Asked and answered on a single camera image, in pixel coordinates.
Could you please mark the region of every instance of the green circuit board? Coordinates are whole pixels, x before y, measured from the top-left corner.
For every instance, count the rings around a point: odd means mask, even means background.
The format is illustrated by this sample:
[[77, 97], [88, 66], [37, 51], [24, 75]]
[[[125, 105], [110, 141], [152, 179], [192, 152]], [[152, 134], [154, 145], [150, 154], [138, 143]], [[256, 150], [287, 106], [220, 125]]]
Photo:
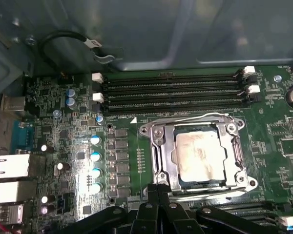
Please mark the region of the green circuit board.
[[[236, 70], [237, 68], [192, 69], [105, 75], [109, 79], [121, 80], [162, 77], [167, 73], [170, 76], [191, 76], [230, 73]], [[247, 108], [217, 110], [241, 118], [246, 123], [246, 127], [240, 131], [244, 161], [249, 175], [257, 179], [259, 186], [237, 198], [237, 201], [293, 202], [293, 108], [285, 102], [285, 93], [293, 85], [293, 74], [288, 66], [258, 66], [256, 75], [261, 89], [261, 102], [253, 103]], [[276, 75], [282, 77], [281, 82], [274, 81]], [[38, 153], [40, 146], [45, 143], [56, 149], [54, 154], [47, 155], [47, 172], [45, 177], [40, 178], [38, 197], [46, 194], [74, 194], [72, 207], [65, 214], [41, 216], [37, 211], [33, 219], [35, 230], [41, 230], [50, 221], [66, 226], [109, 205], [116, 204], [126, 208], [130, 202], [144, 200], [144, 188], [152, 182], [152, 162], [149, 139], [139, 135], [140, 126], [159, 118], [214, 112], [206, 110], [112, 115], [104, 116], [104, 123], [99, 125], [95, 121], [95, 113], [89, 108], [92, 99], [90, 76], [79, 75], [68, 80], [32, 78], [27, 82], [27, 87], [35, 93], [36, 102], [41, 108], [40, 118], [33, 123], [33, 153]], [[75, 110], [70, 110], [65, 105], [66, 91], [70, 88], [78, 94], [78, 108]], [[54, 118], [54, 110], [60, 110], [62, 116]], [[117, 137], [118, 130], [125, 130], [126, 134], [123, 132], [121, 137]], [[101, 138], [98, 146], [89, 142], [93, 135]], [[118, 143], [121, 144], [117, 141], [123, 141], [122, 147], [117, 148]], [[115, 149], [128, 153], [128, 158], [120, 162], [123, 164], [120, 173], [114, 170], [119, 166], [119, 162], [115, 161]], [[90, 155], [93, 152], [102, 155], [100, 162], [91, 161]], [[71, 171], [55, 176], [54, 165], [59, 162], [69, 162]], [[88, 181], [94, 167], [103, 171], [102, 177], [93, 180], [103, 186], [98, 194], [91, 193]], [[125, 176], [125, 182], [117, 184], [116, 176]], [[118, 194], [122, 195], [111, 201], [115, 190], [119, 190]], [[223, 201], [206, 201], [205, 204], [220, 202]], [[201, 204], [202, 202], [189, 202], [191, 207]], [[293, 209], [285, 215], [293, 215]]]

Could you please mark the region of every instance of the screw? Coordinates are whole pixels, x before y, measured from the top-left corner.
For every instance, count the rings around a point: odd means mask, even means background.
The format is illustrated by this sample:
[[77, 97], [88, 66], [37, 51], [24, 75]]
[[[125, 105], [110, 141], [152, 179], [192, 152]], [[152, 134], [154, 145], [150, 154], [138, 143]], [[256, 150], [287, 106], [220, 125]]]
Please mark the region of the screw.
[[202, 210], [204, 213], [206, 213], [206, 214], [210, 214], [211, 213], [211, 209], [209, 209], [209, 208], [203, 208], [203, 210]]
[[17, 43], [17, 44], [21, 42], [21, 40], [18, 37], [12, 38], [12, 41]]
[[175, 208], [177, 208], [177, 204], [176, 203], [170, 203], [169, 204], [169, 207], [175, 209]]
[[282, 77], [280, 75], [276, 75], [273, 77], [273, 80], [277, 83], [281, 82], [282, 81]]
[[146, 127], [143, 127], [143, 128], [141, 129], [141, 132], [146, 133], [146, 132], [147, 132], [147, 128], [146, 128]]
[[20, 26], [20, 20], [18, 18], [14, 18], [12, 21], [12, 24], [14, 24], [15, 26]]
[[37, 43], [33, 35], [27, 36], [25, 39], [25, 42], [27, 45], [30, 45], [30, 46], [36, 45]]
[[154, 131], [154, 135], [155, 135], [156, 137], [159, 137], [161, 134], [162, 134], [162, 131], [159, 130], [159, 129], [157, 129], [157, 130]]
[[227, 131], [229, 133], [234, 133], [235, 129], [236, 129], [236, 127], [235, 127], [235, 125], [233, 123], [228, 124]]

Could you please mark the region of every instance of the connector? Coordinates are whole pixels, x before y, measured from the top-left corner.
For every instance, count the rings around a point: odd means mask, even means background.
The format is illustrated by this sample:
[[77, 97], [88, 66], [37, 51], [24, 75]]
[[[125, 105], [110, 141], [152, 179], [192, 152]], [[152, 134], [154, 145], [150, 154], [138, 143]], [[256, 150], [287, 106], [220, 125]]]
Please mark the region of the connector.
[[0, 223], [21, 224], [23, 222], [24, 205], [0, 206]]
[[14, 181], [0, 183], [0, 203], [20, 202], [36, 196], [37, 182]]
[[247, 88], [247, 93], [248, 94], [257, 94], [257, 93], [260, 93], [259, 85], [250, 85]]
[[103, 83], [103, 76], [101, 73], [92, 73], [92, 81]]
[[97, 101], [99, 103], [103, 103], [104, 102], [103, 94], [102, 93], [92, 94], [92, 100]]
[[41, 176], [44, 174], [45, 157], [17, 154], [0, 156], [0, 179]]
[[256, 73], [255, 71], [255, 67], [254, 66], [246, 66], [244, 69], [243, 69], [243, 73], [244, 73], [244, 76], [247, 77], [249, 75], [252, 75], [254, 73]]
[[293, 227], [293, 216], [281, 216], [279, 221], [283, 226]]

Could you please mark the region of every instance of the blue capacitor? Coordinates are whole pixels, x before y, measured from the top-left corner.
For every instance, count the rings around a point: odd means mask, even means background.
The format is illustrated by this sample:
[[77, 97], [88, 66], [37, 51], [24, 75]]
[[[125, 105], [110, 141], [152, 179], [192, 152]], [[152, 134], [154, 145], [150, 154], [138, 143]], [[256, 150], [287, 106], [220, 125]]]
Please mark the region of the blue capacitor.
[[77, 97], [77, 93], [74, 89], [69, 89], [66, 91], [66, 95], [69, 97], [69, 98], [76, 98]]
[[69, 97], [66, 100], [66, 104], [71, 110], [75, 110], [77, 108], [77, 102], [72, 97]]
[[101, 154], [98, 153], [98, 152], [93, 152], [91, 155], [90, 155], [90, 159], [94, 162], [97, 162], [97, 161], [100, 161], [101, 159]]
[[92, 178], [96, 179], [96, 178], [99, 178], [101, 175], [102, 175], [102, 170], [100, 168], [93, 168], [91, 170]]
[[103, 122], [104, 122], [103, 120], [104, 120], [103, 115], [102, 114], [97, 114], [96, 121], [97, 121], [97, 123], [99, 125], [102, 125], [103, 124]]
[[90, 138], [90, 142], [93, 145], [99, 145], [101, 143], [101, 138], [99, 136], [94, 135]]

